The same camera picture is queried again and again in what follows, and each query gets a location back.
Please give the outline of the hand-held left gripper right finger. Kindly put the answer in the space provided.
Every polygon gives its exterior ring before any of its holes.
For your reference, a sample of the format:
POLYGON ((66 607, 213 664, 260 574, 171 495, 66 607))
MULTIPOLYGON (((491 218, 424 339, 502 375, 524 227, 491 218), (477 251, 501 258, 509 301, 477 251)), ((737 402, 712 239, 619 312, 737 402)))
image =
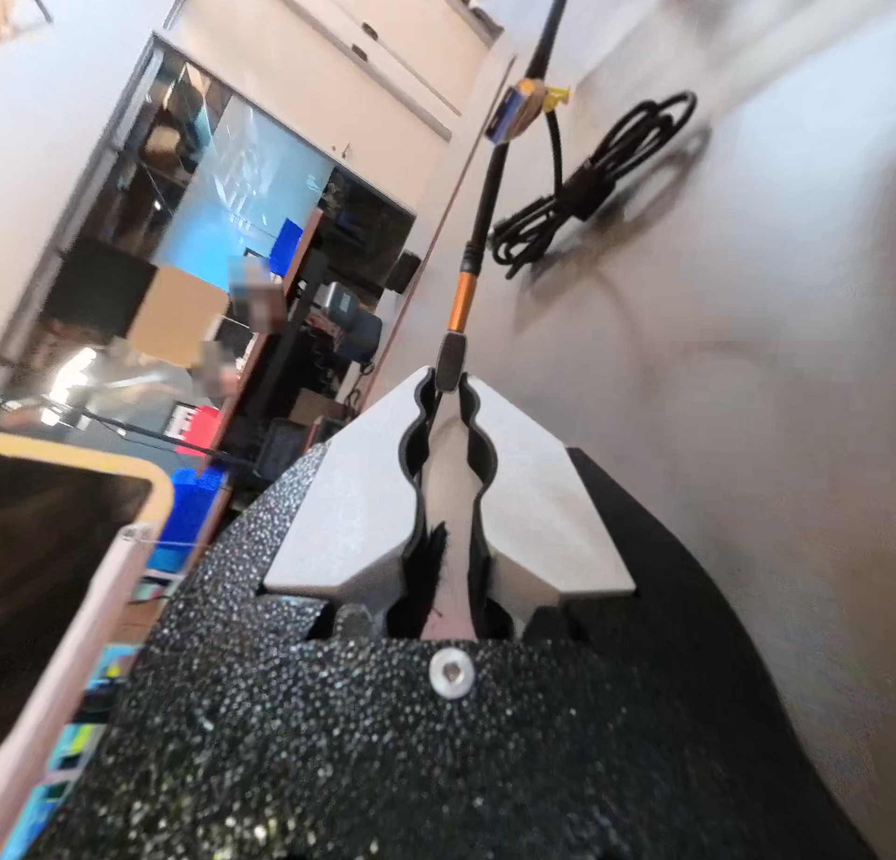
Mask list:
POLYGON ((506 640, 539 608, 630 597, 632 574, 565 444, 482 379, 459 385, 472 507, 468 596, 479 639, 506 640))

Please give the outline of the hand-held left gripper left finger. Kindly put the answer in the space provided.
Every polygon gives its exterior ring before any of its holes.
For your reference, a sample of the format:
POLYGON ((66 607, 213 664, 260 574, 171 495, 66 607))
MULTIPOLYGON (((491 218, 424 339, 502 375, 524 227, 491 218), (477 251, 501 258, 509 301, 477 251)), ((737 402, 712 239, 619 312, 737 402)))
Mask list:
POLYGON ((435 400, 434 369, 422 367, 328 441, 267 593, 364 606, 389 636, 422 636, 438 581, 422 492, 435 400))

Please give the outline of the blue storage bin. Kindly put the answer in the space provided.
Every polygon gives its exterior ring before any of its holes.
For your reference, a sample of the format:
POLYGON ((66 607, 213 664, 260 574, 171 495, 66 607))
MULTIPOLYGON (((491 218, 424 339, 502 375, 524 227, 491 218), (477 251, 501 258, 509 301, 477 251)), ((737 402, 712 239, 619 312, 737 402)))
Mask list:
POLYGON ((171 475, 174 506, 147 569, 177 574, 185 567, 226 477, 226 470, 216 465, 201 473, 181 467, 171 475))
POLYGON ((270 272, 284 280, 287 277, 305 229, 286 218, 268 256, 270 272))

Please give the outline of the red and white box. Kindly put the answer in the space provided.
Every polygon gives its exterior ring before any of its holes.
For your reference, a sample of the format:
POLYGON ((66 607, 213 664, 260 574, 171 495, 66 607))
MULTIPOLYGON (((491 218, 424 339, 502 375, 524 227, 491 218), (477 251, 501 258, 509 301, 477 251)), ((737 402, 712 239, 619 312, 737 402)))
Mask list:
POLYGON ((174 403, 166 421, 163 434, 175 440, 175 452, 181 455, 199 456, 202 452, 187 447, 210 449, 218 431, 220 410, 215 406, 192 406, 184 402, 174 403))

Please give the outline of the wooden desk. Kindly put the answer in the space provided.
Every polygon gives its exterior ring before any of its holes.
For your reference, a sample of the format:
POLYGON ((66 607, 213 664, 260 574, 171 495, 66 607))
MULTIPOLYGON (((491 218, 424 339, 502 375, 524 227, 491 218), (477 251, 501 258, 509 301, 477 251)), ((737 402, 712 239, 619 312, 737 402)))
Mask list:
POLYGON ((249 390, 250 383, 252 381, 252 374, 260 364, 266 345, 269 344, 272 339, 278 338, 282 334, 283 328, 285 328, 287 325, 289 305, 291 299, 295 297, 295 294, 297 292, 297 284, 299 281, 300 273, 302 272, 303 267, 306 265, 306 257, 311 249, 315 234, 321 224, 322 219, 323 210, 318 205, 313 209, 310 216, 308 217, 307 223, 304 226, 303 234, 297 240, 294 252, 290 257, 287 272, 280 282, 280 288, 281 292, 283 293, 286 308, 283 323, 280 325, 280 331, 276 330, 271 334, 258 335, 256 339, 253 340, 252 348, 249 352, 245 365, 241 373, 239 374, 237 392, 234 395, 228 397, 220 411, 220 415, 216 423, 216 430, 211 435, 211 455, 206 455, 206 461, 202 462, 201 466, 198 469, 199 473, 204 473, 204 471, 214 463, 213 459, 215 458, 215 452, 217 452, 222 445, 228 428, 230 428, 230 424, 233 421, 240 404, 243 402, 243 397, 249 390))

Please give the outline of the brown cardboard box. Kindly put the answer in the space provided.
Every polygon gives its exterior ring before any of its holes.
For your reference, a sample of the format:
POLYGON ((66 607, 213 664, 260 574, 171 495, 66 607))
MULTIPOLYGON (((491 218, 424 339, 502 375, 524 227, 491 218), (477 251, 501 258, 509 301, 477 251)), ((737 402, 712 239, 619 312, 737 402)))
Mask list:
POLYGON ((164 265, 157 269, 126 342, 134 350, 188 369, 212 339, 230 303, 225 289, 164 265))

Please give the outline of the beige-rimmed dark tray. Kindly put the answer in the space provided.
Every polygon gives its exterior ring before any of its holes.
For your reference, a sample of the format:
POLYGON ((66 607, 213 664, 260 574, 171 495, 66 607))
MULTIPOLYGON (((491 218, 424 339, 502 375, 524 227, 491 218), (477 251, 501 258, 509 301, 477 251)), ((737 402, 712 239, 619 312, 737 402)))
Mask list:
POLYGON ((73 712, 174 507, 145 460, 2 435, 2 758, 73 712))

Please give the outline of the black monitor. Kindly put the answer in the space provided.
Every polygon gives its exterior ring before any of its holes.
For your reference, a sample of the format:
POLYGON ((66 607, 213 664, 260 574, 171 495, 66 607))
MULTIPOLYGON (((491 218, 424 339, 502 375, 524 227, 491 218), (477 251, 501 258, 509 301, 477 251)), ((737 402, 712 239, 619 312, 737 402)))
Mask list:
POLYGON ((79 237, 63 253, 43 316, 105 338, 126 338, 157 272, 150 261, 79 237))

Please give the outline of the glass partition window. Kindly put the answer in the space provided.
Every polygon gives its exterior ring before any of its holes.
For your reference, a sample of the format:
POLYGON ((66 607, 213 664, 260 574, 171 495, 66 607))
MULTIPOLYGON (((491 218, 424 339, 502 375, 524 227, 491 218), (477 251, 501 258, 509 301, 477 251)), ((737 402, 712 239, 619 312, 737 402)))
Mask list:
POLYGON ((88 328, 44 318, 43 307, 79 237, 103 240, 171 265, 228 293, 237 258, 268 256, 286 218, 304 227, 316 206, 314 245, 329 273, 374 309, 413 217, 343 166, 291 133, 239 93, 155 40, 140 59, 111 122, 73 185, 51 179, 25 152, 2 149, 2 225, 25 222, 25 187, 54 226, 41 235, 41 261, 21 297, 20 321, 2 325, 2 388, 47 393, 50 376, 74 351, 106 347, 88 328))

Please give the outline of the white wall cabinets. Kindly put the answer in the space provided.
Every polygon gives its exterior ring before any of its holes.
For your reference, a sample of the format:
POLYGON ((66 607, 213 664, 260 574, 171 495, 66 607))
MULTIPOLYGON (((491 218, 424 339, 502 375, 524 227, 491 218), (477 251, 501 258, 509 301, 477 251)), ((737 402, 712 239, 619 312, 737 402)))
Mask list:
POLYGON ((495 43, 462 0, 176 0, 178 49, 332 156, 439 155, 495 43))

